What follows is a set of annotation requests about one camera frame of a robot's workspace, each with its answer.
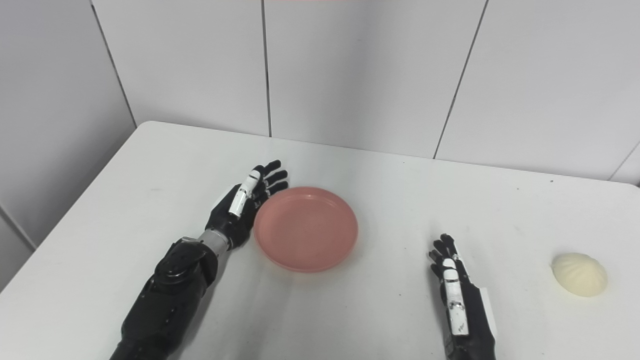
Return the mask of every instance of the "robotic finger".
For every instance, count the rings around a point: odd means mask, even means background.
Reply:
[[[449,328],[450,360],[495,360],[495,326],[486,292],[473,285],[451,236],[443,234],[429,251],[431,270],[440,281]]]
[[[269,186],[272,184],[284,180],[289,175],[286,170],[281,170],[269,177],[267,177],[273,171],[279,169],[282,166],[280,160],[272,161],[265,167],[258,165],[249,173],[244,182],[240,184],[240,187],[236,190],[234,199],[229,206],[229,213],[240,218],[245,210],[247,200],[256,199],[257,197],[264,198],[263,192],[267,191],[267,198],[273,195],[275,192],[269,192]]]

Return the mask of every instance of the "pink plate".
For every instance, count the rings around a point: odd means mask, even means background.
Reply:
[[[319,188],[281,191],[262,205],[255,239],[267,257],[297,272],[320,272],[344,260],[358,238],[358,220],[338,195]]]

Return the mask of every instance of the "white table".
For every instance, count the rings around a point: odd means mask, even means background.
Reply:
[[[637,357],[633,186],[146,122],[0,294],[0,359],[108,359],[171,242],[198,236],[216,199],[275,158],[293,186],[351,205],[355,250],[295,274],[250,240],[206,296],[181,359],[444,359],[426,257],[442,232],[489,289],[499,359]],[[549,264],[568,251],[607,268],[604,294],[556,283]]]

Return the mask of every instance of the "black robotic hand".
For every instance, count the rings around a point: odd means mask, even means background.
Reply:
[[[267,166],[258,165],[242,184],[235,185],[231,191],[211,210],[206,230],[219,231],[229,239],[229,249],[244,244],[249,238],[255,215],[270,196],[289,187],[281,181],[287,178],[286,170],[278,170],[280,160]]]
[[[433,242],[429,257],[440,280],[440,296],[447,308],[449,336],[447,357],[451,360],[495,360],[495,338],[482,292],[471,283],[454,240],[447,234]]]
[[[244,244],[258,209],[289,184],[280,160],[256,166],[211,211],[199,238],[181,238],[156,266],[122,324],[111,360],[166,360],[182,343],[218,274],[218,257]]]

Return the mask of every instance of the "robotic hand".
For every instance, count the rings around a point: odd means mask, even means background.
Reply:
[[[218,273],[218,257],[249,239],[253,221],[271,195],[286,189],[287,172],[271,174],[280,160],[256,166],[211,211],[198,239],[176,241],[156,266],[122,324],[111,360],[165,360],[193,319]]]
[[[447,308],[449,335],[445,349],[451,360],[495,360],[495,338],[490,305],[483,302],[482,291],[471,283],[465,265],[453,244],[453,238],[440,235],[433,242],[429,257],[433,273],[440,280],[440,296]]]

